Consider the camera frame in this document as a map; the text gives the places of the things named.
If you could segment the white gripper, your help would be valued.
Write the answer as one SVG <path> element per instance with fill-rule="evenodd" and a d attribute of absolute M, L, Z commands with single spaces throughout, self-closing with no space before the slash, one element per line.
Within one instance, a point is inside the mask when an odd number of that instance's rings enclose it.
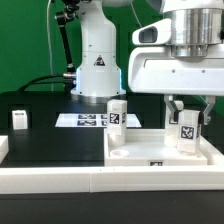
<path fill-rule="evenodd" d="M 172 57 L 168 47 L 138 47 L 129 58 L 128 85 L 133 92 L 165 94 L 174 122 L 180 109 L 172 94 L 204 95 L 200 119 L 208 125 L 215 96 L 224 96 L 224 44 L 210 45 L 206 57 L 185 58 Z"/>

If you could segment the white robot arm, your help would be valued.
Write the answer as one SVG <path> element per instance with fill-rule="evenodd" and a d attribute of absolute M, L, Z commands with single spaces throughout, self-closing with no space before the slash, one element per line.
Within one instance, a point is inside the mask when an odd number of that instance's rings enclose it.
<path fill-rule="evenodd" d="M 137 46 L 128 65 L 128 85 L 134 92 L 164 96 L 171 119 L 180 119 L 175 95 L 199 95 L 207 107 L 199 122 L 209 123 L 218 96 L 224 96 L 224 0 L 146 0 L 163 18 L 132 34 Z M 73 93 L 91 102 L 122 93 L 116 65 L 116 28 L 104 16 L 105 7 L 133 0 L 81 0 L 82 63 Z"/>

